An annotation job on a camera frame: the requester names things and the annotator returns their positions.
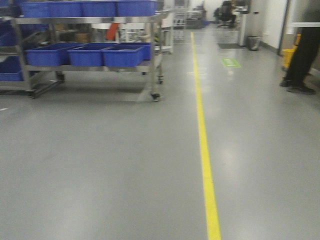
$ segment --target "office chair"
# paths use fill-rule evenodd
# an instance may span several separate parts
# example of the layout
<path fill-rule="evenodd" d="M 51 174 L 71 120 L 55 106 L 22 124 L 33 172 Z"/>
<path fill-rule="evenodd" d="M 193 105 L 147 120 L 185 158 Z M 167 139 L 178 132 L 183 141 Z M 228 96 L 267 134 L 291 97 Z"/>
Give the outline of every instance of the office chair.
<path fill-rule="evenodd" d="M 219 25 L 217 28 L 221 27 L 230 27 L 231 25 L 227 24 L 228 21 L 232 19 L 232 3 L 231 1 L 223 1 L 221 10 L 220 10 L 220 16 L 219 19 L 223 22 L 223 24 Z"/>

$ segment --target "red object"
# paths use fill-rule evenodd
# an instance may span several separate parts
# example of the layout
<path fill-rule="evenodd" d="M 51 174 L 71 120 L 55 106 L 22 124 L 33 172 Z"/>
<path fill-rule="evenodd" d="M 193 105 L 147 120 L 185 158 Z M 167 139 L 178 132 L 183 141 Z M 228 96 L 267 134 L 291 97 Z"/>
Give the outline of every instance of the red object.
<path fill-rule="evenodd" d="M 111 23 L 110 28 L 105 33 L 105 38 L 107 40 L 112 41 L 116 39 L 118 26 L 119 26 L 119 23 Z"/>

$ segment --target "floor mat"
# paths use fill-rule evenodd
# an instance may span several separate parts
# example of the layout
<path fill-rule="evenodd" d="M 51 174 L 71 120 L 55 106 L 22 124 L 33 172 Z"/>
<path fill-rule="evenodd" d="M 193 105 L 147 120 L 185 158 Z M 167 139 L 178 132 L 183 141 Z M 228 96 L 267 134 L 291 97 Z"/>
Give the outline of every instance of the floor mat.
<path fill-rule="evenodd" d="M 244 46 L 239 46 L 236 43 L 218 43 L 221 49 L 243 49 Z"/>

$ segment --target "black pants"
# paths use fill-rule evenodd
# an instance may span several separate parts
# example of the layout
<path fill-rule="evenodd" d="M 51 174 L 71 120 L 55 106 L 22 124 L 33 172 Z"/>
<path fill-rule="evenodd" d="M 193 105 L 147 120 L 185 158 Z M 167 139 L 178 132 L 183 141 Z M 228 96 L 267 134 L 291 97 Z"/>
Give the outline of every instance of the black pants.
<path fill-rule="evenodd" d="M 315 58 L 320 45 L 320 27 L 303 27 L 300 43 L 295 50 L 290 66 L 284 77 L 292 81 L 292 86 L 301 87 Z"/>
<path fill-rule="evenodd" d="M 231 26 L 235 25 L 235 21 L 236 21 L 236 15 L 232 14 L 231 16 Z"/>

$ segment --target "black shoe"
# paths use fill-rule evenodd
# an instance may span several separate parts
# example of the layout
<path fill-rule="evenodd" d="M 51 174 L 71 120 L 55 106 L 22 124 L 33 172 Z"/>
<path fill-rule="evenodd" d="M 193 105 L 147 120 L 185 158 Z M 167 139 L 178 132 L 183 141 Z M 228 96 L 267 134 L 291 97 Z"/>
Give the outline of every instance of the black shoe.
<path fill-rule="evenodd" d="M 292 80 L 283 78 L 282 82 L 280 82 L 281 87 L 291 87 L 292 86 Z"/>
<path fill-rule="evenodd" d="M 291 86 L 287 89 L 287 92 L 296 94 L 316 94 L 316 91 L 306 86 Z"/>

